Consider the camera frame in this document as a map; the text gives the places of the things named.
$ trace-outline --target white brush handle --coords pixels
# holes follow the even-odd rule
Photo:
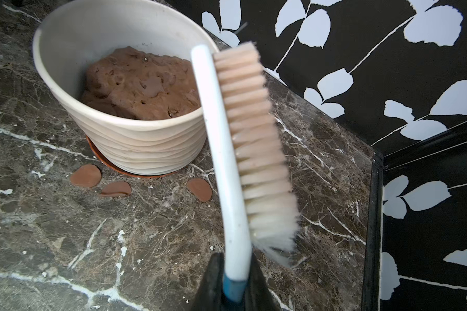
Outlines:
[[[225,234],[224,272],[233,281],[246,281],[249,277],[252,245],[222,93],[209,48],[205,45],[194,47],[191,60],[222,208]]]

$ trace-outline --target pot rim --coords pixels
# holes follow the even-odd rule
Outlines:
[[[112,125],[123,126],[131,130],[143,131],[143,130],[149,130],[149,129],[169,128],[171,126],[186,123],[188,121],[197,119],[198,117],[202,116],[203,110],[202,110],[202,107],[199,107],[198,109],[186,115],[178,116],[172,119],[153,120],[153,121],[126,119],[126,118],[122,118],[122,117],[118,117],[114,115],[108,115],[104,112],[88,107],[84,103],[81,103],[80,101],[78,101],[77,99],[69,95],[65,90],[63,90],[62,87],[60,87],[54,81],[54,79],[50,76],[47,69],[43,65],[41,53],[40,53],[41,36],[42,36],[43,29],[48,27],[48,24],[51,20],[55,20],[57,16],[61,16],[62,14],[65,13],[65,11],[70,9],[72,6],[81,5],[81,3],[85,3],[85,2],[93,2],[93,0],[76,0],[76,1],[64,4],[58,7],[57,9],[53,10],[47,17],[43,19],[40,26],[36,29],[35,35],[33,37],[33,61],[34,61],[36,70],[40,74],[40,77],[43,79],[45,84],[49,87],[50,91],[56,97],[58,96],[59,98],[61,98],[63,103],[69,106],[71,109],[76,110],[77,112],[83,115],[89,115],[90,118],[93,120],[102,121],[102,122],[109,123]],[[111,5],[111,3],[113,2],[114,0],[104,0],[104,5]],[[149,1],[149,0],[127,0],[126,2],[127,3],[142,2],[142,3],[145,3],[146,5],[154,6],[155,8],[167,10],[172,15],[173,14],[178,15],[179,17],[187,20],[190,24],[190,27],[194,28],[197,32],[204,35],[206,41],[209,41],[210,45],[214,47],[213,53],[216,53],[219,51],[218,47],[216,46],[216,43],[207,34],[207,32],[202,27],[200,27],[196,22],[194,22],[187,16],[183,15],[179,11],[173,8],[170,8],[166,5],[163,5],[161,3],[157,3],[157,2]]]

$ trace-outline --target terracotta saucer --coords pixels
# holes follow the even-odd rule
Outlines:
[[[163,175],[137,175],[137,174],[133,174],[133,173],[130,173],[130,172],[127,172],[127,171],[124,171],[120,168],[118,168],[116,165],[112,164],[111,161],[109,161],[102,153],[100,153],[100,150],[97,149],[97,147],[93,144],[93,142],[88,138],[87,136],[87,141],[88,141],[88,145],[90,145],[90,149],[93,151],[93,153],[95,154],[95,156],[105,165],[107,165],[108,167],[112,168],[114,171],[118,172],[118,173],[121,173],[121,174],[124,174],[124,175],[127,175],[127,176],[131,176],[131,177],[140,177],[140,178],[158,178],[158,177],[164,177],[164,176],[168,176],[168,175],[171,175],[171,174],[174,174],[176,173],[177,171],[179,170],[176,170],[174,172],[171,172],[171,173],[168,173],[168,174],[163,174]]]

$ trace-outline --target brown clay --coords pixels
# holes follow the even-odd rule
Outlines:
[[[81,102],[128,119],[164,120],[201,106],[192,65],[128,46],[87,69]]]
[[[69,181],[75,186],[93,187],[100,182],[101,178],[99,168],[93,164],[87,164],[76,170],[69,178]]]
[[[194,196],[196,196],[201,202],[207,202],[211,199],[211,186],[202,178],[193,178],[189,180],[187,188],[189,188]]]
[[[127,182],[109,183],[100,192],[100,196],[129,196],[131,194],[130,184]]]

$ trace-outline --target flat clay piece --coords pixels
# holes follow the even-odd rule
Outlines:
[[[93,187],[100,182],[101,178],[99,168],[93,164],[87,164],[76,170],[69,178],[69,181],[75,186]]]
[[[201,202],[207,202],[211,199],[211,186],[202,178],[192,178],[188,181],[187,188],[189,188],[194,196],[196,196]]]
[[[131,194],[130,184],[127,182],[114,182],[105,186],[100,196],[129,196]]]

